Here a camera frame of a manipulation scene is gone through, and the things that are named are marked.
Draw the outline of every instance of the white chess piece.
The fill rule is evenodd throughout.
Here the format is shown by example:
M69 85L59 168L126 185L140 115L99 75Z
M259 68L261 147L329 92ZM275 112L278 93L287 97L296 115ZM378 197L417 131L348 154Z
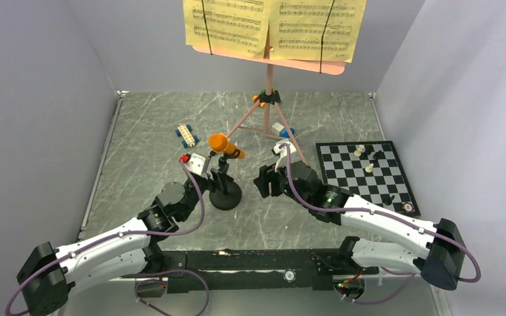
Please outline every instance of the white chess piece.
M373 169L374 169L374 164L370 163L370 165L366 167L366 172L372 173Z
M362 155L362 152L364 151L364 148L365 148L365 146L359 145L358 149L356 149L356 151L354 151L354 156L360 157Z

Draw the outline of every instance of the chess piece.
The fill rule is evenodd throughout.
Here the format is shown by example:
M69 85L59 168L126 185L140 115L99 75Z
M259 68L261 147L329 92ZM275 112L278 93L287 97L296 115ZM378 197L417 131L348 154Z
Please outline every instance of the chess piece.
M391 205L391 204L393 204L394 199L395 199L395 196L389 195L389 197L387 199L385 199L385 201L383 201L383 203L386 205Z
M356 149L356 151L354 151L354 156L360 157L362 155L363 151L364 151L364 146L363 145L359 145L358 149Z
M379 160L385 158L385 153L382 150L376 151L374 159Z
M372 145L367 145L366 146L366 150L364 151L364 153L369 157L371 153L374 152L374 147Z
M374 169L374 164L373 163L370 163L367 167L366 167L366 172L367 173L372 173Z

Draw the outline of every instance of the tripod leg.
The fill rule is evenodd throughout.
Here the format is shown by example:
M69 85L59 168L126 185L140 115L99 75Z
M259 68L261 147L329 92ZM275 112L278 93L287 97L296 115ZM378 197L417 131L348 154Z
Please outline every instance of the tripod leg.
M260 102L259 102L259 100L257 100L255 102L255 104L253 104L253 106L249 108L247 113L245 113L243 115L243 117L234 125L234 127L232 127L232 129L228 132L228 134L226 134L226 137L230 138L230 136L232 136L232 134L234 134L234 132L238 129L238 127L241 124L243 124L243 122L249 117L249 115L251 115L251 113L253 113L253 111L255 111L255 109L257 109L259 104L260 104Z
M278 102L274 103L274 108L275 108L276 112L278 113L278 116L282 120L282 125L284 125L284 127L286 128L286 131L288 132L288 135L290 136L290 140L292 141L292 144L294 144L294 146L296 146L296 150L298 151L300 158L302 159L302 161L306 165L309 165L309 163L307 162L307 160L304 157L304 154L302 153L302 150L300 149L300 146L298 145L298 142L296 141L296 136L294 136L294 134L292 134L292 130L290 129L290 125L288 125L288 122L286 121L284 114L282 114L282 111L280 111L280 106L278 106Z
M267 88L265 89L266 95L272 94L272 78L274 73L274 65L267 64ZM270 119L270 102L265 104L265 116L263 119L263 134L269 134L269 119Z

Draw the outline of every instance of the black rubber band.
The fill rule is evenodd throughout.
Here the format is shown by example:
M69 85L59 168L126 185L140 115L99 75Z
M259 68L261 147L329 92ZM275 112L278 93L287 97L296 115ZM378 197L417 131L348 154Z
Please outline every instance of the black rubber band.
M331 3L331 8L329 9L329 15L327 15L327 22L325 22L325 27L323 28L323 35L321 35L321 58L319 59L319 73L322 73L323 70L323 37L325 36L325 31L327 30L327 24L329 24L329 18L331 17L331 11L333 10L333 6L335 5L335 0Z
M208 49L210 50L210 55L212 55L212 47L210 47L210 35L208 34L208 26L206 25L206 12L204 12L204 0L201 0L202 4L202 17L204 19L204 29L206 30L206 39L208 40Z
M230 156L237 158L237 157L239 157L240 154L241 154L241 150L236 148Z

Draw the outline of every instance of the black chess piece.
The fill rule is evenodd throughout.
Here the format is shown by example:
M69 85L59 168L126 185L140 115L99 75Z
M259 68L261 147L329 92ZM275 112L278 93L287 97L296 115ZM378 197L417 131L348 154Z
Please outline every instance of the black chess piece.
M394 199L395 199L395 196L389 195L389 197L387 199L385 199L385 201L383 201L383 203L386 205L391 205L391 204L393 204Z
M382 150L376 151L374 159L379 160L385 158L385 153Z
M366 145L366 151L364 153L369 157L374 152L374 147L372 145Z

